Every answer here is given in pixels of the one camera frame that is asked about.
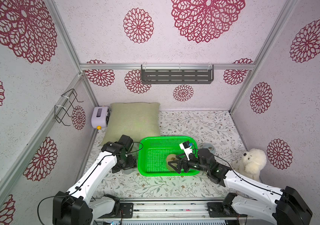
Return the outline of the beige tea canister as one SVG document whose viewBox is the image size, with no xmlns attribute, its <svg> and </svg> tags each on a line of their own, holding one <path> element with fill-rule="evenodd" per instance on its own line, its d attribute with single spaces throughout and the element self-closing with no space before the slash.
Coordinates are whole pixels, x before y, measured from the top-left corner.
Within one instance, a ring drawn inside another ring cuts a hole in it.
<svg viewBox="0 0 320 225">
<path fill-rule="evenodd" d="M 166 168 L 171 172 L 175 172 L 178 167 L 178 160 L 175 154 L 168 155 L 166 158 Z"/>
</svg>

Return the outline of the blue-grey tea canister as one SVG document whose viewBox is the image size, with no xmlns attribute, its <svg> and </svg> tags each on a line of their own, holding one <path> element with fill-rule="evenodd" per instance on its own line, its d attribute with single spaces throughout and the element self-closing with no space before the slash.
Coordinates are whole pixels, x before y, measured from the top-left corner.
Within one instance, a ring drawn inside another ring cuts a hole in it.
<svg viewBox="0 0 320 225">
<path fill-rule="evenodd" d="M 216 153 L 215 147 L 210 143 L 202 143 L 202 144 L 200 144 L 199 145 L 199 149 L 208 149 L 210 151 L 210 153 L 212 153 L 212 154 Z"/>
</svg>

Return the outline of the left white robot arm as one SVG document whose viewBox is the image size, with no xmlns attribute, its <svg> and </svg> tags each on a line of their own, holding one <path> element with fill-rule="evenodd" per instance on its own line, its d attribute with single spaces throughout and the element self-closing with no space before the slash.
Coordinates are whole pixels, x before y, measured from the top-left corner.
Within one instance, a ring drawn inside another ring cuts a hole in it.
<svg viewBox="0 0 320 225">
<path fill-rule="evenodd" d="M 66 192 L 59 191 L 53 200 L 54 225 L 91 225 L 102 216 L 124 218 L 130 209 L 122 209 L 118 197 L 105 194 L 92 200 L 93 194 L 109 173 L 137 167 L 132 154 L 134 141 L 122 135 L 117 142 L 103 145 L 98 158 L 88 171 Z"/>
</svg>

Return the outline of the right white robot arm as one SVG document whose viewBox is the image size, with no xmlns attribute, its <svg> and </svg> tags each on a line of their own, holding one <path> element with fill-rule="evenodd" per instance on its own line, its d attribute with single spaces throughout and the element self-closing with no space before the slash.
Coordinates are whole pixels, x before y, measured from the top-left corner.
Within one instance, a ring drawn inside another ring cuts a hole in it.
<svg viewBox="0 0 320 225">
<path fill-rule="evenodd" d="M 168 156 L 167 164 L 177 173 L 189 170 L 203 171 L 213 183 L 240 191 L 246 198 L 229 193 L 221 202 L 220 210 L 232 214 L 253 216 L 274 225 L 308 225 L 313 213 L 294 188 L 271 187 L 249 178 L 243 178 L 230 166 L 216 161 L 208 149 L 200 149 L 194 155 L 191 149 L 185 153 Z"/>
</svg>

